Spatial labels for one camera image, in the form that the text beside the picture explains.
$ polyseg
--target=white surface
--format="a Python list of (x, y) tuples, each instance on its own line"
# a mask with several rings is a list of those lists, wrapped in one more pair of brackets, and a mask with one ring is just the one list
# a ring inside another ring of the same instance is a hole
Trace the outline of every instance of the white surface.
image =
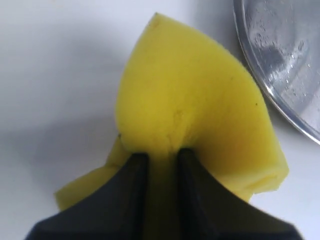
[[(58, 211), (54, 191), (105, 161), (121, 72), (154, 12), (241, 56), (231, 0), (0, 2), (0, 239), (23, 239)], [(291, 172), (251, 202), (317, 240), (320, 146), (271, 118)]]

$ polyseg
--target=black plastic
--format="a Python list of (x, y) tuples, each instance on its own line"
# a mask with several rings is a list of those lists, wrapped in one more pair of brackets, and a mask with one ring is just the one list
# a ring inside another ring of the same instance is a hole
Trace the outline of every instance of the black plastic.
[(177, 156), (183, 240), (302, 240), (295, 227), (241, 200), (190, 149)]
[(133, 154), (95, 193), (37, 223), (26, 240), (140, 240), (148, 156)]

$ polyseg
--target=white table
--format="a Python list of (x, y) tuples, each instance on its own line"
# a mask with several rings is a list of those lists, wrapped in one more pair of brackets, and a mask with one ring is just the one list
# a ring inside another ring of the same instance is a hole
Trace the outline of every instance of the white table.
[[(53, 192), (105, 161), (122, 69), (160, 12), (241, 58), (231, 0), (0, 1), (0, 239), (58, 211)], [(320, 146), (271, 110), (291, 172), (251, 203), (317, 240)]]

